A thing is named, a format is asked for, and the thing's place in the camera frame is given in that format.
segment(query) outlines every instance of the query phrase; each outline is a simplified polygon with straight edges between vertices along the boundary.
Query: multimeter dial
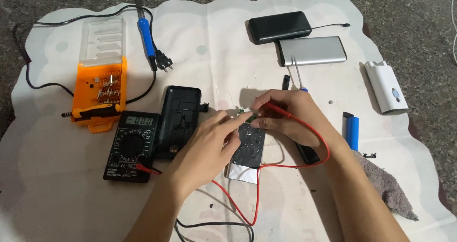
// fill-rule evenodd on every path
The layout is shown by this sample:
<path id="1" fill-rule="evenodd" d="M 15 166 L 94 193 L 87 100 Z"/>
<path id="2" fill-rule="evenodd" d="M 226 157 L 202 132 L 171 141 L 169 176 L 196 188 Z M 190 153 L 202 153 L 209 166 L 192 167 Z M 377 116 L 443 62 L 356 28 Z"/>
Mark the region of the multimeter dial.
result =
<path id="1" fill-rule="evenodd" d="M 152 164 L 159 119 L 160 115 L 153 113 L 121 113 L 103 179 L 142 183 L 149 180 L 149 174 L 137 170 L 136 164 Z"/>

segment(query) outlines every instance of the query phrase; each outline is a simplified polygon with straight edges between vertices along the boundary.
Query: clear plastic case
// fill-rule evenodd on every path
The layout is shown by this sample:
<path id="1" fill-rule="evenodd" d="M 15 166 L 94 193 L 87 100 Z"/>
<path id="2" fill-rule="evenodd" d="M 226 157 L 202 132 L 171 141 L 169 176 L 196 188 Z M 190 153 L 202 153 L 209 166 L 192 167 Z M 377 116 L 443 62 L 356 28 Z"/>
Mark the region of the clear plastic case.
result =
<path id="1" fill-rule="evenodd" d="M 120 64 L 125 55 L 125 20 L 107 17 L 83 24 L 79 63 L 84 67 Z"/>

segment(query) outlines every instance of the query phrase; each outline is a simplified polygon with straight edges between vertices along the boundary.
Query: white cable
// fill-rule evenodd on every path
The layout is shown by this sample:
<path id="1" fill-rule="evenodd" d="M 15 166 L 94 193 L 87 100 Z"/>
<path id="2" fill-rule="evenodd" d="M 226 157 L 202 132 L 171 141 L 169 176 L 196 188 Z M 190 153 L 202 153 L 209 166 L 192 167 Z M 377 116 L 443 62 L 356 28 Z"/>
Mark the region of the white cable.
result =
<path id="1" fill-rule="evenodd" d="M 456 36 L 454 37 L 454 44 L 452 44 L 452 54 L 454 55 L 454 61 L 457 64 L 457 57 L 456 57 L 456 40 L 457 40 L 457 26 L 454 20 L 454 0 L 451 2 L 451 16 L 452 16 L 452 23 L 454 24 L 454 29 L 456 31 Z"/>

